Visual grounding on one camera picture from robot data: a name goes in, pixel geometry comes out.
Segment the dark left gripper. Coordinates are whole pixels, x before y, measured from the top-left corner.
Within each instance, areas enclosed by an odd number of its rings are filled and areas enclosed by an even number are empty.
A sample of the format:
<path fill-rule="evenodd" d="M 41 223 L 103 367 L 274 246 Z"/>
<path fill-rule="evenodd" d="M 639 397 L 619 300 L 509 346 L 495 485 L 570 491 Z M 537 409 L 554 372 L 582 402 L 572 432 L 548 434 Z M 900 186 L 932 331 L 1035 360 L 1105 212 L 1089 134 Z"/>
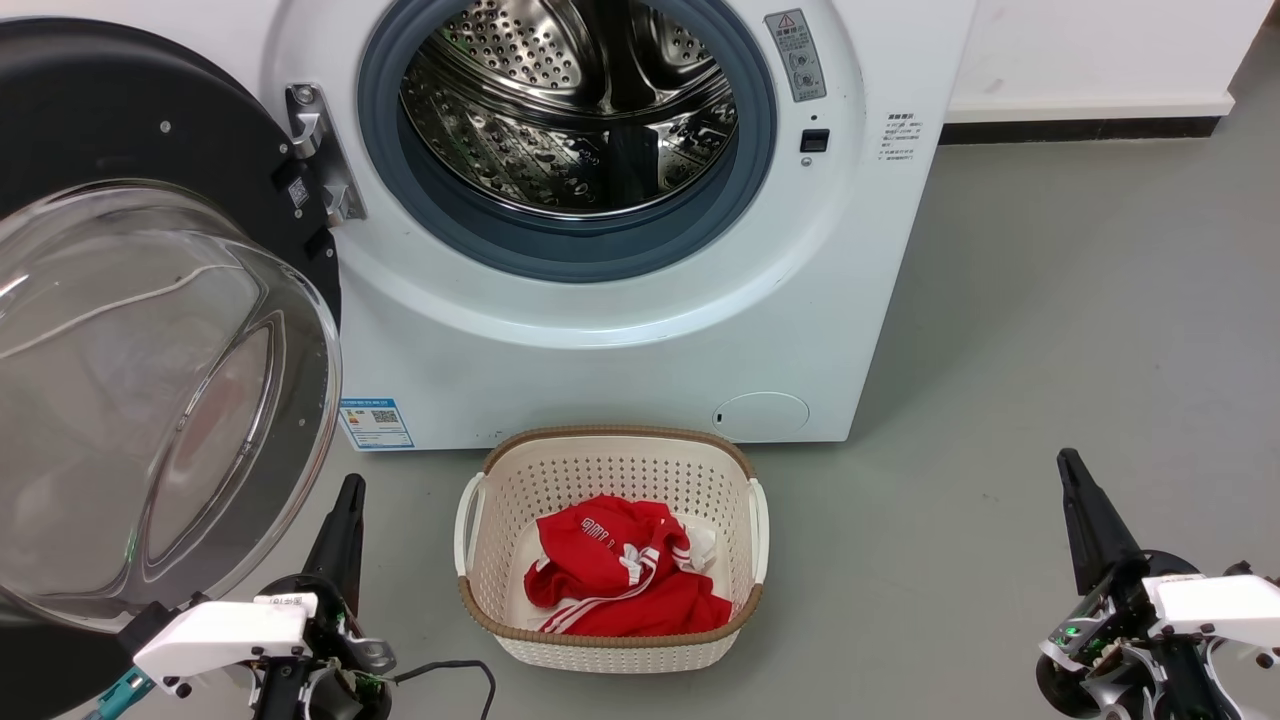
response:
<path fill-rule="evenodd" d="M 253 719 L 388 719 L 385 675 L 396 656 L 385 641 L 364 634 L 358 612 L 364 562 L 366 480 L 343 479 L 305 564 L 307 575 L 271 583 L 255 601 L 300 601 L 301 642 L 250 661 Z"/>

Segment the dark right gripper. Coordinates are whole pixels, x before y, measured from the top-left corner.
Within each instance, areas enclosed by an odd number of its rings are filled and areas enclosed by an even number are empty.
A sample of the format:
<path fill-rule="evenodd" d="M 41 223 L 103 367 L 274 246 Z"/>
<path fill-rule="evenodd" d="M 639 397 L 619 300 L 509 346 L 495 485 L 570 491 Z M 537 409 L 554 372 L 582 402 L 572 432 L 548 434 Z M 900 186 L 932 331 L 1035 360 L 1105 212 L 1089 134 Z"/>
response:
<path fill-rule="evenodd" d="M 1059 451 L 1062 512 L 1080 603 L 1042 642 L 1036 682 L 1073 719 L 1239 719 L 1213 669 L 1216 623 L 1176 625 L 1160 589 L 1201 575 L 1146 551 L 1075 448 Z"/>

